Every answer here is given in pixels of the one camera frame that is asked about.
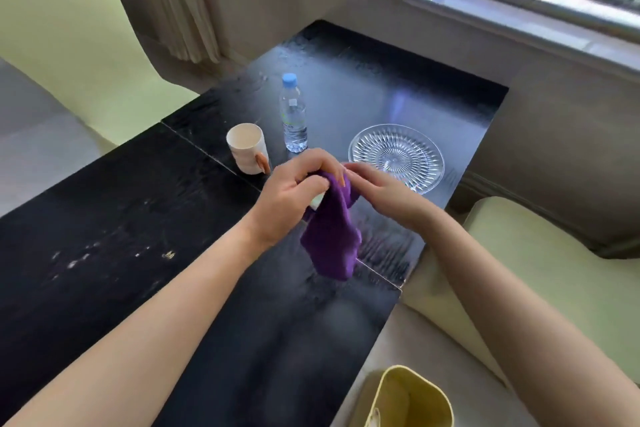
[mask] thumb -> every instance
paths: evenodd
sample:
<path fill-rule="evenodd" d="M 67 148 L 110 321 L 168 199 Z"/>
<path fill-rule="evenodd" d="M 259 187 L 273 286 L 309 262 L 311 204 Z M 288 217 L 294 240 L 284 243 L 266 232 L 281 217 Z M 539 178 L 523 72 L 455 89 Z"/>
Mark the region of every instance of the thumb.
<path fill-rule="evenodd" d="M 302 204 L 308 206 L 314 197 L 322 194 L 327 189 L 329 189 L 329 180 L 316 174 L 303 180 L 296 186 L 293 192 Z"/>
<path fill-rule="evenodd" d="M 371 203 L 373 199 L 373 195 L 378 189 L 378 186 L 370 183 L 364 177 L 356 174 L 356 172 L 347 169 L 347 175 L 349 177 L 349 181 L 351 181 L 351 185 L 358 190 L 358 192 L 364 197 L 367 201 Z"/>

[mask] purple cloth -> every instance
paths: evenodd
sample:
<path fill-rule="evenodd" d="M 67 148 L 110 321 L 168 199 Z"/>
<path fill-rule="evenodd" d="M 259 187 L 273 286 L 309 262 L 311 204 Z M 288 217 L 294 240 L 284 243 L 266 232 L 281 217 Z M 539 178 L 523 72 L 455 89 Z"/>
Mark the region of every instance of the purple cloth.
<path fill-rule="evenodd" d="M 351 223 L 349 208 L 360 197 L 351 188 L 347 176 L 342 187 L 333 175 L 319 171 L 329 180 L 331 186 L 316 212 L 308 213 L 307 229 L 302 233 L 300 243 L 307 250 L 317 272 L 336 280 L 347 280 L 353 275 L 353 268 L 362 243 L 360 230 Z"/>

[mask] person's left hand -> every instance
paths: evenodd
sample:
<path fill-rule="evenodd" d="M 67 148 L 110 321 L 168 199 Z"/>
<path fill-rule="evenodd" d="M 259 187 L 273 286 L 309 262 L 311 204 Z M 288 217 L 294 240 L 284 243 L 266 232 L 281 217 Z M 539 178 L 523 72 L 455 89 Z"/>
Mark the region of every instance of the person's left hand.
<path fill-rule="evenodd" d="M 329 189 L 329 181 L 311 172 L 330 172 L 344 185 L 345 169 L 322 149 L 305 150 L 279 165 L 264 184 L 253 208 L 243 218 L 255 240 L 266 250 L 284 238 L 302 219 L 307 206 L 318 194 Z"/>

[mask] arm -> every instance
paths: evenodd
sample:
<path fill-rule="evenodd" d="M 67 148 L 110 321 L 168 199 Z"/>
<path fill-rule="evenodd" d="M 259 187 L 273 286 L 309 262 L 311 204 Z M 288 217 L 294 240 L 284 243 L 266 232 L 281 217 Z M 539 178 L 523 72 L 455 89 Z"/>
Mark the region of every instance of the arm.
<path fill-rule="evenodd" d="M 346 164 L 382 214 L 420 234 L 516 393 L 542 426 L 640 425 L 640 390 L 446 212 L 388 174 Z"/>
<path fill-rule="evenodd" d="M 328 189 L 328 181 L 320 176 L 304 180 L 318 169 L 343 179 L 343 167 L 319 149 L 277 167 L 242 220 L 71 363 L 6 425 L 151 425 L 240 276 L 300 221 L 315 196 Z"/>

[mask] window sill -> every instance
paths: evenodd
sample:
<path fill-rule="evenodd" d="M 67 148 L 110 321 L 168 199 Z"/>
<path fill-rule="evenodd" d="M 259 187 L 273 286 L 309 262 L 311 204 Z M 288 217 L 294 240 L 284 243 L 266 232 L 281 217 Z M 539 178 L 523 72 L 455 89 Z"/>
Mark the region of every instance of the window sill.
<path fill-rule="evenodd" d="M 495 0 L 402 0 L 633 80 L 640 45 Z"/>

